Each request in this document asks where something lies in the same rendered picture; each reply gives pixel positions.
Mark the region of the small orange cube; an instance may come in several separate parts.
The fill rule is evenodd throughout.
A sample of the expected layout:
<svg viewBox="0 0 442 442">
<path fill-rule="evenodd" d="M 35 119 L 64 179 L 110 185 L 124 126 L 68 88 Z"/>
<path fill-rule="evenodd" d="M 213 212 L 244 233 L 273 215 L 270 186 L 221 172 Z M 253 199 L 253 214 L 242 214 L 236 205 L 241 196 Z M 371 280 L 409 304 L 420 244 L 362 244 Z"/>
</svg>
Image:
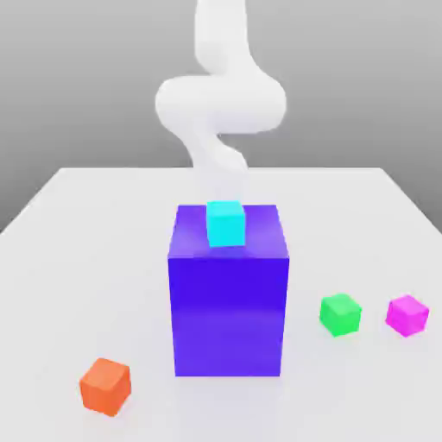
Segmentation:
<svg viewBox="0 0 442 442">
<path fill-rule="evenodd" d="M 114 417 L 131 394 L 129 366 L 98 358 L 79 381 L 85 408 Z"/>
</svg>

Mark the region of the small cyan cube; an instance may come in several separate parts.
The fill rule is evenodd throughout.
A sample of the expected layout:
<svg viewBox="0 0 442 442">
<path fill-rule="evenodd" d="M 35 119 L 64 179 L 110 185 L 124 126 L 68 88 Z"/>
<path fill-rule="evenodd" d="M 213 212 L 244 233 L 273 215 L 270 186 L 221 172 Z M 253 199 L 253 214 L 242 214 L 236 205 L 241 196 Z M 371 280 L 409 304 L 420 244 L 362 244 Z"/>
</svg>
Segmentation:
<svg viewBox="0 0 442 442">
<path fill-rule="evenodd" d="M 245 212 L 237 200 L 209 201 L 206 230 L 212 248 L 245 245 Z"/>
</svg>

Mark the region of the small green cube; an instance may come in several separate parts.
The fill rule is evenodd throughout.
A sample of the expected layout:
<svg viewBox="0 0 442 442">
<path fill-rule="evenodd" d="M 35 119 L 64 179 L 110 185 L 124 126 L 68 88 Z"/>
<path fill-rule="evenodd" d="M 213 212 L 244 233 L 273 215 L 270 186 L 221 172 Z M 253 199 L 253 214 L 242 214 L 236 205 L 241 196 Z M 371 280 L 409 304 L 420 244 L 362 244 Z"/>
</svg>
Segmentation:
<svg viewBox="0 0 442 442">
<path fill-rule="evenodd" d="M 321 300 L 319 320 L 333 337 L 357 332 L 362 308 L 348 294 L 334 294 Z"/>
</svg>

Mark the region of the small magenta cube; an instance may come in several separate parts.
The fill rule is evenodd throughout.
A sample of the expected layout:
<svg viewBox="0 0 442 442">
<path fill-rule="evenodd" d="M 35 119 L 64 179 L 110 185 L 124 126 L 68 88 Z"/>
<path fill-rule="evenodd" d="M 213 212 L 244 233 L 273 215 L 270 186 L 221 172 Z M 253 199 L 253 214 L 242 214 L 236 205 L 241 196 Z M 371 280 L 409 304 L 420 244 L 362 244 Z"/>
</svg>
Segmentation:
<svg viewBox="0 0 442 442">
<path fill-rule="evenodd" d="M 428 315 L 429 308 L 407 294 L 389 302 L 385 322 L 406 338 L 425 329 Z"/>
</svg>

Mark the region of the large purple box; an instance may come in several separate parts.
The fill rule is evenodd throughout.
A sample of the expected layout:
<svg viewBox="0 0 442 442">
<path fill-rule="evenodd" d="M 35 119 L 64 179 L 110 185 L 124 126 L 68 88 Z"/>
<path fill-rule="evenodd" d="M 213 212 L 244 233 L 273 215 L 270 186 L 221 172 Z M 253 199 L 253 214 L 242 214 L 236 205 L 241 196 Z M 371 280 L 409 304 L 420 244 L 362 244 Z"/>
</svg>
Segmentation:
<svg viewBox="0 0 442 442">
<path fill-rule="evenodd" d="M 205 207 L 178 207 L 167 256 L 177 376 L 278 376 L 289 254 L 278 210 L 247 205 L 245 245 L 210 247 Z"/>
</svg>

